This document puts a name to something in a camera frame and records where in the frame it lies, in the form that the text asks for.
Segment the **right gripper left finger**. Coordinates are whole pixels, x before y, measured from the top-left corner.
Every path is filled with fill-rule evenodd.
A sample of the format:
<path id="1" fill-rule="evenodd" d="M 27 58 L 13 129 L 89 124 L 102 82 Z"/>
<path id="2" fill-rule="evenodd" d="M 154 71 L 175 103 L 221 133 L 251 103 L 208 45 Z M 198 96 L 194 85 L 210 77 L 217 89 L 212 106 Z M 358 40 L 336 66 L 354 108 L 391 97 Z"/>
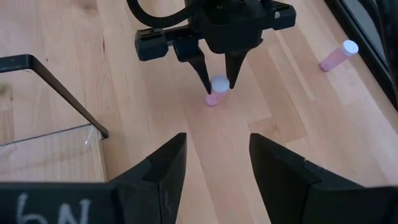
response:
<path id="1" fill-rule="evenodd" d="M 187 134 L 178 133 L 111 180 L 116 224 L 175 224 L 187 163 Z"/>

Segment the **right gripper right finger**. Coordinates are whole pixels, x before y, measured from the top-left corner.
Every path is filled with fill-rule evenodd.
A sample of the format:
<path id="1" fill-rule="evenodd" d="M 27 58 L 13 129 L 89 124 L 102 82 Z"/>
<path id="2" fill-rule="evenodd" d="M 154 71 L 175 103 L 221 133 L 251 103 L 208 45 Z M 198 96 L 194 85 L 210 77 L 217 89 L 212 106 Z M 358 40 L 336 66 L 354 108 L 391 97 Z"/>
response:
<path id="1" fill-rule="evenodd" d="M 312 184 L 320 181 L 305 168 L 305 158 L 252 133 L 249 153 L 255 180 L 272 224 L 302 224 Z"/>

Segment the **black aluminium table frame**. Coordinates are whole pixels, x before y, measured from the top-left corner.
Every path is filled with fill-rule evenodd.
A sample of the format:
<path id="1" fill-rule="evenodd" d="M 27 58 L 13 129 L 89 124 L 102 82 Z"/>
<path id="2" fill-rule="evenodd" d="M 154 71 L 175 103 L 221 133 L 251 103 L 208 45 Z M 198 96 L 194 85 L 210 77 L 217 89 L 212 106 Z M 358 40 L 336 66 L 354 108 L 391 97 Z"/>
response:
<path id="1" fill-rule="evenodd" d="M 396 111 L 398 104 L 387 68 L 376 23 L 360 4 L 361 0 L 324 0 L 349 39 L 359 46 L 359 54 Z"/>

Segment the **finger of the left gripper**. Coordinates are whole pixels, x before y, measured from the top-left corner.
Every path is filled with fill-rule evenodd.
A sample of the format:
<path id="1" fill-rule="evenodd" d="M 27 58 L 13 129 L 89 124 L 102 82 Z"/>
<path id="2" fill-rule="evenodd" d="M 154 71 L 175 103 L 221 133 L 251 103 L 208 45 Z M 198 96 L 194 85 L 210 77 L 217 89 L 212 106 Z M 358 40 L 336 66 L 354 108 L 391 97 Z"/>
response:
<path id="1" fill-rule="evenodd" d="M 243 64 L 243 61 L 249 50 L 239 50 L 225 53 L 226 76 L 229 80 L 229 88 L 233 89 Z"/>
<path id="2" fill-rule="evenodd" d="M 198 46 L 196 37 L 185 37 L 173 42 L 173 48 L 179 62 L 188 62 L 197 72 L 207 93 L 211 93 L 211 83 L 205 63 L 205 56 Z"/>

